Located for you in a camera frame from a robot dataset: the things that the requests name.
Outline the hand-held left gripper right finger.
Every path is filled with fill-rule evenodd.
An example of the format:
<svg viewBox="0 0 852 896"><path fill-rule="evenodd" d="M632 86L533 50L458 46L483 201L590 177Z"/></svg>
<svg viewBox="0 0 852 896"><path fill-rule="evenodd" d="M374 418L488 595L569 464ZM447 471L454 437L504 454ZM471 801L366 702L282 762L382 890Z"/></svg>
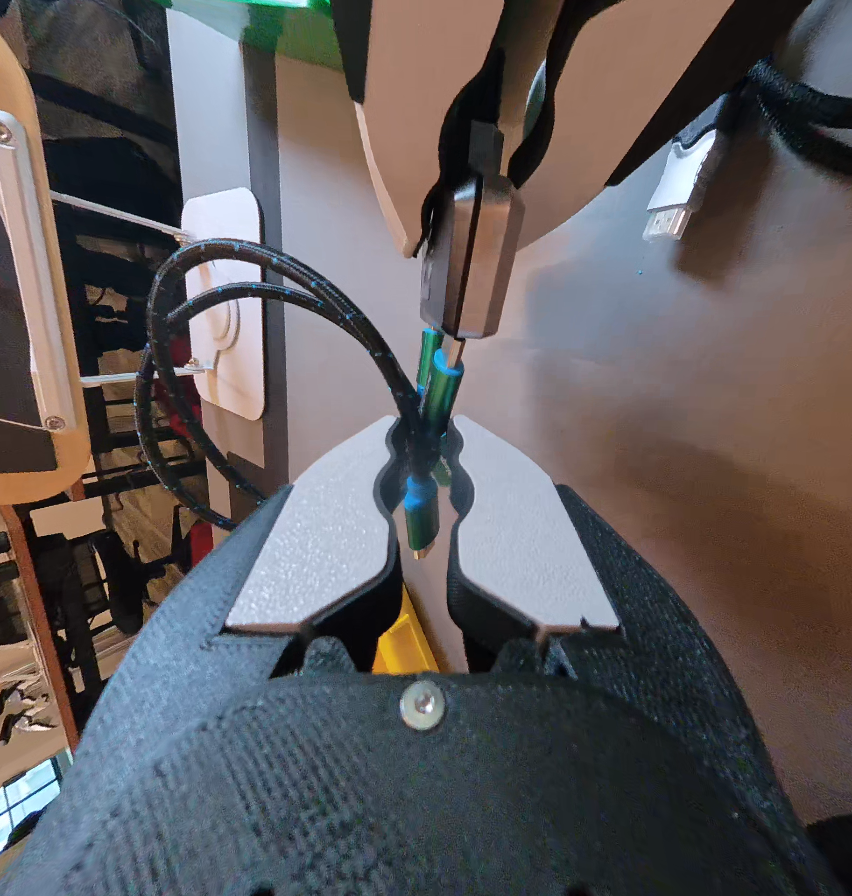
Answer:
<svg viewBox="0 0 852 896"><path fill-rule="evenodd" d="M447 446L457 521L447 602L478 643L588 630L620 619L551 477L501 437L455 417Z"/></svg>

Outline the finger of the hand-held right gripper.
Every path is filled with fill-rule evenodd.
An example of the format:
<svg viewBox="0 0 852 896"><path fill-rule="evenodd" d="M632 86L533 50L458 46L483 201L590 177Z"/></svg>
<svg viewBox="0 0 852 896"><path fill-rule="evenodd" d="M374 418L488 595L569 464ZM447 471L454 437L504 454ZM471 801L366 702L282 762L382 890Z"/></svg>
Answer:
<svg viewBox="0 0 852 896"><path fill-rule="evenodd" d="M439 137L483 66L503 1L374 1L356 116L376 200L395 249L411 258L439 177Z"/></svg>
<svg viewBox="0 0 852 896"><path fill-rule="evenodd" d="M732 2L505 2L503 172L524 248L604 189Z"/></svg>

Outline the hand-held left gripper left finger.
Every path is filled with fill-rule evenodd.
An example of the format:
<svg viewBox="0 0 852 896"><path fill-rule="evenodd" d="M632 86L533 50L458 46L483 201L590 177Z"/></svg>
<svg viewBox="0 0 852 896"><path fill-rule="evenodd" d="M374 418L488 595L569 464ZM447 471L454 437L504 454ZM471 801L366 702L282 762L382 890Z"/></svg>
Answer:
<svg viewBox="0 0 852 896"><path fill-rule="evenodd" d="M383 417L313 462L289 489L226 618L241 633L335 631L377 640L401 610L400 420Z"/></svg>

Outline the black HDMI cable green plug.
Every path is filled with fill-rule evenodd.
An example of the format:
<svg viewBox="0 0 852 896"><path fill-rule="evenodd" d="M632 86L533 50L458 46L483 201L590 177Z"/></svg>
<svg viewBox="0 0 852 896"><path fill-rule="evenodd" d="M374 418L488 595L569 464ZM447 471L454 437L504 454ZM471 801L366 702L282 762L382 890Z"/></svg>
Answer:
<svg viewBox="0 0 852 896"><path fill-rule="evenodd" d="M171 327L187 322L202 311L218 305L226 298L226 288L217 287L180 306L174 304L173 294L188 272L214 261L249 263L303 287L302 292L297 292L283 286L253 282L249 285L241 284L239 295L249 297L254 287L261 287L264 297L319 315L360 343L385 380L399 416L406 425L409 474L418 480L427 479L437 462L440 438L430 431L421 418L420 396L382 334L364 312L324 276L296 258L266 245L229 238L194 242L174 252L156 273L147 301L149 348L160 380L174 406L180 412L185 411L185 401L170 360Z"/></svg>
<svg viewBox="0 0 852 896"><path fill-rule="evenodd" d="M280 301L318 315L350 334L374 361L395 400L401 421L407 426L409 438L406 456L411 473L402 503L409 547L417 558L425 556L439 532L438 484L432 472L421 477L413 475L413 463L429 461L430 470L437 469L439 444L444 439L451 419L463 381L464 367L461 363L457 366L450 365L450 360L444 357L439 347L442 334L427 328L423 331L422 348L426 352L429 349L434 351L432 360L427 364L427 386L420 394L402 372L375 325L348 297L333 288L330 282L315 280L312 293L261 282L240 282L214 287L177 305L174 300L176 286L173 283L168 285L160 277L153 281L146 310L149 315L154 316L153 319L147 317L147 346L141 356L134 388L136 429L145 460L151 470L174 497L201 519L228 532L238 527L238 523L209 508L207 504L196 501L184 487L177 485L176 474L171 471L169 462L164 460L159 439L151 431L153 375L157 374L159 383L164 387L177 417L195 446L230 485L251 496L255 505L263 503L263 492L240 474L222 454L218 454L219 460L215 459L216 446L202 427L196 412L189 405L186 405L186 409L177 407L177 398L183 400L183 391L176 384L176 368L171 362L169 348L171 336L178 325L234 298L246 297L247 292L250 292L250 297ZM152 351L156 347L163 351L162 364L155 359Z"/></svg>

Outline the black braided cable silver plug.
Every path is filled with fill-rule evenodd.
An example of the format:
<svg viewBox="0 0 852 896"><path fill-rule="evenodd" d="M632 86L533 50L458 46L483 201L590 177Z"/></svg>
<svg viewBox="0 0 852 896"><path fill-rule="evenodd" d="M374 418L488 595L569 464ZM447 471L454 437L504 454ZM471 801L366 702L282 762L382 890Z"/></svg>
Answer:
<svg viewBox="0 0 852 896"><path fill-rule="evenodd" d="M800 160L852 178L852 145L832 135L852 131L852 97L793 81L765 58L670 142L661 179L647 205L645 241L681 240L749 104Z"/></svg>

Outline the yellow plastic bin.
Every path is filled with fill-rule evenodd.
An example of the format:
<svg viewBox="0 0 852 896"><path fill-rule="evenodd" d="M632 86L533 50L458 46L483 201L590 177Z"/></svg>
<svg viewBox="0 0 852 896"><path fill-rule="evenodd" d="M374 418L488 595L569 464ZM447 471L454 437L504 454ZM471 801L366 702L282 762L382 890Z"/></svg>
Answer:
<svg viewBox="0 0 852 896"><path fill-rule="evenodd" d="M397 620L377 642L372 673L412 676L439 672L431 646L410 601L408 589L403 585L401 610Z"/></svg>

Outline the green plastic bin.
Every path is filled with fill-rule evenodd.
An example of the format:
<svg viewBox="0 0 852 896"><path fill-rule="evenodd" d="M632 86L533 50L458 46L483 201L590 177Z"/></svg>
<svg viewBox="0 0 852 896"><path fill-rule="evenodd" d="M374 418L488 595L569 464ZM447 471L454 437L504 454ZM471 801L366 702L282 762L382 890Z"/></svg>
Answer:
<svg viewBox="0 0 852 896"><path fill-rule="evenodd" d="M161 1L160 5L247 46L342 71L329 1Z"/></svg>

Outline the black HDMI switch box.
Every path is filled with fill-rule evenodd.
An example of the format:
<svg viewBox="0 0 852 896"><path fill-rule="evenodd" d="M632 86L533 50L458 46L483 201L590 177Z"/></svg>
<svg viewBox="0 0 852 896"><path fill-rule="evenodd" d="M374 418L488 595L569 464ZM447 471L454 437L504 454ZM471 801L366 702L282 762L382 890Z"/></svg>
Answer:
<svg viewBox="0 0 852 896"><path fill-rule="evenodd" d="M439 200L422 266L420 317L457 341L499 330L524 204L512 181L476 174Z"/></svg>

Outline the black panel with wooden rim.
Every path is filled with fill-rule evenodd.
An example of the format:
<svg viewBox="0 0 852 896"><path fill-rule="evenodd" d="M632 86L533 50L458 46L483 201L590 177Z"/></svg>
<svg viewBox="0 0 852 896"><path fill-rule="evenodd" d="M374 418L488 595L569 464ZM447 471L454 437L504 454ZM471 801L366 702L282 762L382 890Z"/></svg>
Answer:
<svg viewBox="0 0 852 896"><path fill-rule="evenodd" d="M0 35L0 505L67 490L91 453L37 108Z"/></svg>

